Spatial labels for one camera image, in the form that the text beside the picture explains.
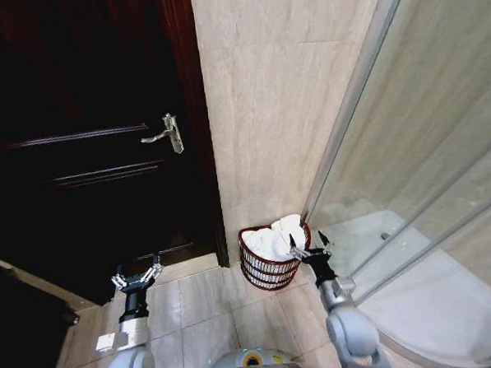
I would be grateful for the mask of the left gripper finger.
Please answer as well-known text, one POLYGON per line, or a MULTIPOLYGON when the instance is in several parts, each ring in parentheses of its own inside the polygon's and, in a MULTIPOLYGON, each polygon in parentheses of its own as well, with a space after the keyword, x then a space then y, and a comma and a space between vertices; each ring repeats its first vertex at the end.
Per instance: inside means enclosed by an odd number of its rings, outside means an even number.
POLYGON ((160 256, 158 254, 153 254, 151 260, 151 266, 143 275, 141 280, 147 284, 153 284, 163 271, 163 264, 160 263, 160 256))
POLYGON ((127 286, 127 282, 123 276, 123 265, 117 266, 116 273, 110 278, 110 280, 117 289, 123 289, 127 286))

